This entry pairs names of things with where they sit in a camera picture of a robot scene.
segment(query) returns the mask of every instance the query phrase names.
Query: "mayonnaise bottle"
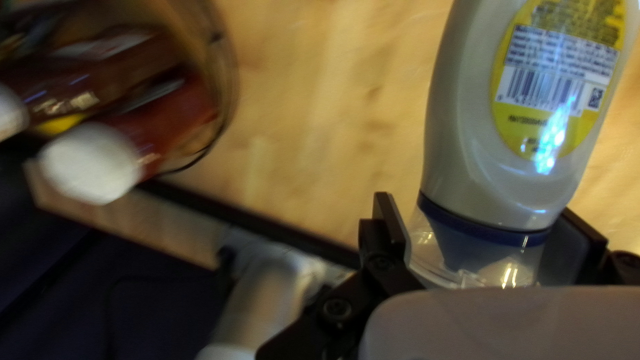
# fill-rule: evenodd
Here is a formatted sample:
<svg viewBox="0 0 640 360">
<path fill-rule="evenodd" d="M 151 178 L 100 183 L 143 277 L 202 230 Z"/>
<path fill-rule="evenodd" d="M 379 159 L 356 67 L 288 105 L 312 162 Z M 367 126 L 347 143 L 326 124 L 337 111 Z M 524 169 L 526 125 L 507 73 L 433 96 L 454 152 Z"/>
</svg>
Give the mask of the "mayonnaise bottle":
<svg viewBox="0 0 640 360">
<path fill-rule="evenodd" d="M 638 0 L 455 0 L 406 261 L 448 288 L 534 284 L 639 27 Z"/>
</svg>

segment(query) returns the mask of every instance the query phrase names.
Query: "wooden table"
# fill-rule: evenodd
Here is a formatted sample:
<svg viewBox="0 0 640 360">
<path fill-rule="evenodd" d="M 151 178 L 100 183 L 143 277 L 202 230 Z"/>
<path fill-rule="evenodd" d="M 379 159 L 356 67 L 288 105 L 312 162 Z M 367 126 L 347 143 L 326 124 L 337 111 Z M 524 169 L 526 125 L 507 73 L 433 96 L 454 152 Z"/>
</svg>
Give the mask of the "wooden table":
<svg viewBox="0 0 640 360">
<path fill-rule="evenodd" d="M 196 54 L 175 1 L 146 0 Z M 372 195 L 410 217 L 429 80 L 451 0 L 215 0 L 237 56 L 236 115 L 197 166 L 164 180 L 356 246 Z M 570 207 L 640 252 L 640 49 Z"/>
</svg>

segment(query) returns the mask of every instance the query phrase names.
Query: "jar label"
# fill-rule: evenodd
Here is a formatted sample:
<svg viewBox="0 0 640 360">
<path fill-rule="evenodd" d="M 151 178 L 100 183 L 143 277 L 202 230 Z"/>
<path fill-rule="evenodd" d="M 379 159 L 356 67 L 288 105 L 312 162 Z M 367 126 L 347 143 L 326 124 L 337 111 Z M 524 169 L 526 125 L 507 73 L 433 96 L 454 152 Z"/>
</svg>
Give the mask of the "jar label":
<svg viewBox="0 0 640 360">
<path fill-rule="evenodd" d="M 591 131 L 623 46 L 625 0 L 529 0 L 493 64 L 492 111 L 518 156 L 547 173 Z"/>
</svg>

